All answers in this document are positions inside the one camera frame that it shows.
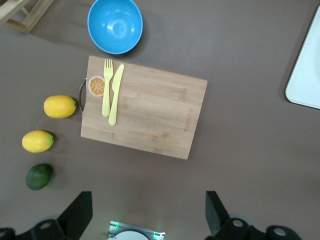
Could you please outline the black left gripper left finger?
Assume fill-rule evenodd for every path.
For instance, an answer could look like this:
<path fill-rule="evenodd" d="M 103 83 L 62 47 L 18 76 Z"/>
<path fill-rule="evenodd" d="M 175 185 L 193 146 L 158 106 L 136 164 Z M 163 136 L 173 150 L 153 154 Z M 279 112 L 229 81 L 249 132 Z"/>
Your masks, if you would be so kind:
<path fill-rule="evenodd" d="M 57 219 L 44 220 L 16 240 L 79 240 L 93 217 L 92 193 L 81 192 Z"/>

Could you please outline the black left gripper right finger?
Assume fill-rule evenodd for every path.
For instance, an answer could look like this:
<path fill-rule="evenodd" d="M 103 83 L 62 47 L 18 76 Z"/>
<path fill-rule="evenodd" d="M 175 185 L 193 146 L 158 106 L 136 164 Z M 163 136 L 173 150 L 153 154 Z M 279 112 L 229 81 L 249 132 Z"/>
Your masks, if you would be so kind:
<path fill-rule="evenodd" d="M 239 217 L 230 217 L 218 194 L 205 194 L 205 217 L 210 230 L 207 240 L 264 240 L 265 233 Z"/>

